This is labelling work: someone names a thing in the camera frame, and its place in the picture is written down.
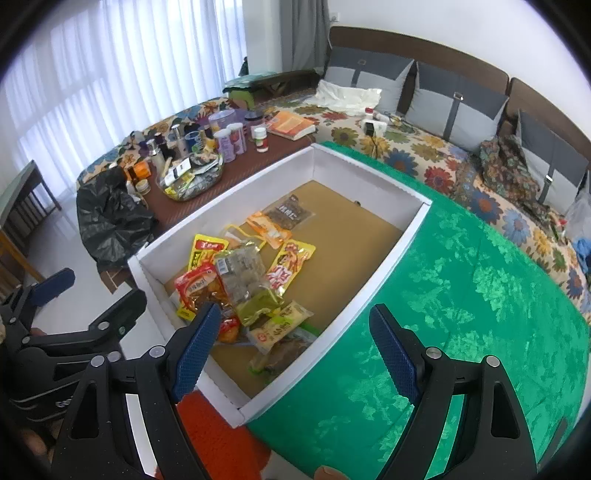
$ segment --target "metal screw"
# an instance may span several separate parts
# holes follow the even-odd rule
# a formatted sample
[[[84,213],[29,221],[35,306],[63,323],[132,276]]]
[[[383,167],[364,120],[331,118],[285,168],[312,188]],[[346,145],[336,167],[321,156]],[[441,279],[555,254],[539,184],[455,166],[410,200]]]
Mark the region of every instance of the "metal screw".
[[[433,358],[434,360],[441,358],[441,350],[437,347],[430,346],[427,348],[426,353],[429,358]]]
[[[105,363],[105,357],[102,355],[94,356],[94,357],[92,357],[92,360],[90,361],[90,364],[93,367],[100,367],[104,363]]]
[[[164,355],[166,349],[162,345],[153,346],[150,349],[150,356],[153,358],[158,358]]]
[[[489,355],[486,357],[486,363],[489,364],[491,367],[496,368],[501,364],[501,361],[494,355]]]
[[[111,363],[118,362],[121,360],[121,354],[117,350],[113,350],[112,352],[109,352],[109,355],[107,355],[107,360]]]

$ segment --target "blue cloth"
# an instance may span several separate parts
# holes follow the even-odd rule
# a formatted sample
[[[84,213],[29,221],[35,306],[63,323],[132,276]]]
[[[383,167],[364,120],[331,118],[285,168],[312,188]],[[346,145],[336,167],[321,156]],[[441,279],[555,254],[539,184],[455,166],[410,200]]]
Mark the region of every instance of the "blue cloth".
[[[579,265],[581,265],[581,270],[583,270],[583,273],[586,275],[589,273],[587,257],[591,255],[591,239],[579,238],[573,243],[573,248],[574,251],[577,252],[577,259],[579,260]]]

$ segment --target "yellow snack package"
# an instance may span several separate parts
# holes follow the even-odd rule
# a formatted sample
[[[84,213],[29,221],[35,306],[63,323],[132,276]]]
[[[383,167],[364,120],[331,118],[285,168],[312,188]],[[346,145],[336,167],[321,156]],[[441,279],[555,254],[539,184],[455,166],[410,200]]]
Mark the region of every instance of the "yellow snack package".
[[[288,240],[273,260],[271,268],[267,271],[267,279],[271,288],[281,297],[290,286],[290,283],[300,272],[305,260],[308,260],[316,247],[314,245]]]
[[[244,230],[236,225],[226,225],[220,233],[220,237],[228,241],[228,248],[234,249],[248,242],[256,245],[256,249],[260,252],[267,244],[267,241],[259,235],[248,235]]]
[[[314,315],[312,312],[296,301],[292,301],[276,316],[267,320],[262,327],[250,330],[247,335],[260,353],[267,354],[273,345],[312,315]]]
[[[223,238],[200,234],[195,235],[187,270],[197,268],[205,262],[211,262],[214,254],[228,248],[228,244],[228,240]]]
[[[262,212],[253,213],[246,219],[252,229],[261,235],[271,248],[277,250],[283,242],[291,238],[291,232],[281,228]]]

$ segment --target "floral bedspread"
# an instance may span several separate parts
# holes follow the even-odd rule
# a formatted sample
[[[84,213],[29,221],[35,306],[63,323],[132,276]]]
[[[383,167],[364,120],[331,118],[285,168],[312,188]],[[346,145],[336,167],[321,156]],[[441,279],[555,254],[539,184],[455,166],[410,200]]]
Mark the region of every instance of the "floral bedspread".
[[[305,116],[317,125],[316,141],[332,141],[376,158],[452,198],[511,240],[542,268],[591,325],[591,295],[571,243],[560,237],[558,214],[552,213],[558,236],[549,236],[515,205],[486,187],[469,155],[455,145],[394,119],[384,137],[374,141],[361,129],[361,118],[325,107],[284,100],[268,106]]]

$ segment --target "plastic bag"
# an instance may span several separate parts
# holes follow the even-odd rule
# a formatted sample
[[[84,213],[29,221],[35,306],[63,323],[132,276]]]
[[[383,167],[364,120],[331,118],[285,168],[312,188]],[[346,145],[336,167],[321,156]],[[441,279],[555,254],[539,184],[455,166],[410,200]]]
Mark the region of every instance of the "plastic bag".
[[[82,244],[99,272],[126,267],[154,239],[154,214],[127,193],[121,167],[110,168],[80,187],[76,210]]]
[[[566,212],[566,236],[573,242],[580,238],[591,239],[591,180],[587,172],[584,187]]]
[[[281,299],[271,290],[265,265],[254,244],[223,250],[215,255],[213,262],[244,326],[280,307]]]
[[[310,327],[298,327],[282,338],[268,354],[257,352],[251,359],[248,369],[255,375],[265,371],[277,377],[295,362],[317,337],[318,332],[311,332]]]

